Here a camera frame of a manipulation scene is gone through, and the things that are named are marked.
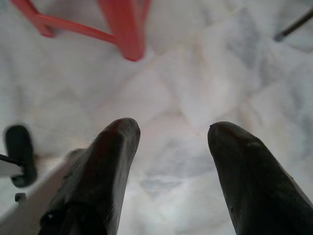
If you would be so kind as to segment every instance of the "red plastic chair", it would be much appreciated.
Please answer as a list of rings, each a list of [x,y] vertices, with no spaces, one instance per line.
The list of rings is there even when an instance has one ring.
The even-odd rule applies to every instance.
[[[11,2],[46,37],[54,37],[50,28],[53,26],[116,44],[124,57],[131,61],[139,60],[144,54],[144,23],[151,0],[98,0],[113,35],[79,23],[41,14],[30,0],[11,0]]]

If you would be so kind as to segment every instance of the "marble floor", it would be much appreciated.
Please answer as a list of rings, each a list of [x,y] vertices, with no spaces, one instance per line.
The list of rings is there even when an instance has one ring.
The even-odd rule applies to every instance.
[[[96,1],[34,2],[109,31]],[[142,135],[118,234],[234,235],[206,141],[213,122],[258,136],[313,200],[313,20],[283,43],[272,40],[312,5],[155,0],[145,57],[133,63],[93,38],[44,38],[0,0],[0,127],[27,125],[41,179],[111,121],[132,117]],[[0,179],[0,215],[16,192]]]

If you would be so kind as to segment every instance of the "red chair leg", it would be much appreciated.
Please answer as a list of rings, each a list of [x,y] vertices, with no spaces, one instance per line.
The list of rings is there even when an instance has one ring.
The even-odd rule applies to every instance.
[[[11,2],[33,23],[42,35],[49,38],[54,36],[51,28],[37,19],[38,11],[30,0],[11,0]]]
[[[124,57],[139,60],[145,50],[142,7],[138,0],[98,0]]]

